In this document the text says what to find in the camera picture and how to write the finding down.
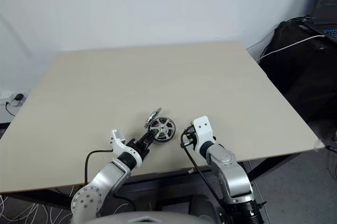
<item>black cable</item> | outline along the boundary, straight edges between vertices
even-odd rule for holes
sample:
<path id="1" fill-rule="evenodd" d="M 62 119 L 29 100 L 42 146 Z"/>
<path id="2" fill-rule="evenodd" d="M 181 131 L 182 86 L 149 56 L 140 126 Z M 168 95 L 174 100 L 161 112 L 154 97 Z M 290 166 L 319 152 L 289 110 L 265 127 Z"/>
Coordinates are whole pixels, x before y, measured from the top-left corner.
<path id="1" fill-rule="evenodd" d="M 118 195 L 116 195 L 116 194 L 114 194 L 114 197 L 115 197 L 116 199 L 123 199 L 123 200 L 127 201 L 128 203 L 130 203 L 130 205 L 132 205 L 133 211 L 134 211 L 134 212 L 136 211 L 136 205 L 135 205 L 135 203 L 132 202 L 130 199 L 128 199 L 128 198 L 126 198 L 126 197 L 118 196 Z"/>
<path id="2" fill-rule="evenodd" d="M 15 117 L 15 115 L 12 114 L 12 113 L 8 110 L 8 108 L 7 108 L 7 106 L 8 106 L 9 104 L 10 104 L 9 102 L 6 102 L 5 109 L 6 109 L 6 111 L 7 111 L 10 115 L 12 115 L 12 116 Z"/>
<path id="3" fill-rule="evenodd" d="M 90 152 L 85 159 L 85 167 L 84 167 L 84 185 L 86 186 L 88 184 L 88 161 L 89 161 L 89 157 L 93 154 L 93 153 L 107 153 L 107 152 L 113 152 L 112 150 L 95 150 Z"/>
<path id="4" fill-rule="evenodd" d="M 331 170 L 330 170 L 330 156 L 331 156 L 331 155 L 330 155 L 330 152 L 328 152 L 328 164 L 327 164 L 327 169 L 328 169 L 328 171 L 329 171 L 329 174 L 330 174 L 331 178 L 337 182 L 337 164 L 335 165 L 335 176 L 334 176 L 334 175 L 332 174 Z"/>
<path id="5" fill-rule="evenodd" d="M 198 167 L 198 165 L 195 163 L 194 159 L 192 158 L 191 154 L 189 153 L 189 151 L 187 150 L 186 146 L 184 145 L 184 133 L 181 134 L 180 136 L 180 141 L 181 141 L 181 147 L 185 150 L 187 156 L 189 157 L 190 161 L 193 163 L 195 169 L 198 171 L 199 175 L 202 177 L 202 179 L 204 180 L 204 182 L 206 183 L 207 187 L 209 188 L 209 190 L 211 191 L 211 193 L 213 194 L 214 198 L 217 200 L 217 202 L 219 203 L 219 205 L 224 208 L 223 206 L 223 202 L 221 201 L 221 199 L 217 196 L 216 192 L 214 191 L 213 187 L 211 186 L 210 182 L 207 180 L 207 178 L 205 177 L 205 175 L 202 173 L 202 171 L 200 170 L 200 168 Z"/>
<path id="6" fill-rule="evenodd" d="M 294 18 L 287 20 L 287 22 L 302 21 L 302 20 L 308 20 L 308 19 L 310 19 L 310 15 L 305 15 L 303 17 L 294 17 Z"/>

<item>table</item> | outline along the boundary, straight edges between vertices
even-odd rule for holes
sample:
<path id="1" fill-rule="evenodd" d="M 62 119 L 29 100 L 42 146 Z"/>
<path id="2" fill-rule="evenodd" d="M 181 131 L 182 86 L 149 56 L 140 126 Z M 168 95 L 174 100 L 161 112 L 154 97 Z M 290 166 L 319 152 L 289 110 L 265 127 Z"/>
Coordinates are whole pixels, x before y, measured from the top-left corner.
<path id="1" fill-rule="evenodd" d="M 179 136 L 202 115 L 238 161 L 286 155 L 265 162 L 251 179 L 288 154 L 312 150 L 317 140 L 237 42 L 66 52 L 0 140 L 0 192 L 82 184 L 87 154 L 111 148 L 111 129 L 138 139 L 159 106 L 175 122 L 176 135 L 153 144 L 133 176 L 191 167 Z M 93 155 L 89 180 L 112 157 Z"/>

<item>table leg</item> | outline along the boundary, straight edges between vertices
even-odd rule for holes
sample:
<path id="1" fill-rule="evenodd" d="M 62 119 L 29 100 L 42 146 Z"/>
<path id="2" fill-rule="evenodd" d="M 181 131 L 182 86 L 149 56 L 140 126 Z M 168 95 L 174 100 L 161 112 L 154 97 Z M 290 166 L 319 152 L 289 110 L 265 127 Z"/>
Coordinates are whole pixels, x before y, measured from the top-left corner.
<path id="1" fill-rule="evenodd" d="M 266 174 L 267 172 L 271 172 L 280 166 L 284 165 L 294 157 L 297 157 L 299 153 L 296 154 L 286 154 L 280 155 L 278 157 L 269 157 L 261 162 L 258 166 L 256 166 L 253 170 L 248 173 L 248 178 L 252 182 L 259 176 Z"/>

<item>laptop screen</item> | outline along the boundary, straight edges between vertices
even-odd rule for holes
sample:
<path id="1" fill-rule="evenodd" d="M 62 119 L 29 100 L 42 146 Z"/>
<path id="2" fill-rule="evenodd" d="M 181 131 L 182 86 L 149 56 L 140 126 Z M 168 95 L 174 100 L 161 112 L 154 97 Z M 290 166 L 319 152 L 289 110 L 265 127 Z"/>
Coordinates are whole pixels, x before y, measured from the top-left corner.
<path id="1" fill-rule="evenodd" d="M 312 20 L 314 23 L 337 23 L 337 0 L 315 0 Z"/>

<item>wheel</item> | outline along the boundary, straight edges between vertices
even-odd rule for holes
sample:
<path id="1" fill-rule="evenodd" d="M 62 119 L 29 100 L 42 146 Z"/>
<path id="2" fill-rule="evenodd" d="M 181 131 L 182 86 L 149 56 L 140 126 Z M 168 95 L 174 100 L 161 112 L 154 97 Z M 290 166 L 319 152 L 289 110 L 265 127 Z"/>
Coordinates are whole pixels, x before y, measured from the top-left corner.
<path id="1" fill-rule="evenodd" d="M 155 131 L 155 141 L 167 142 L 174 136 L 175 124 L 169 118 L 160 117 L 152 121 L 149 130 Z"/>

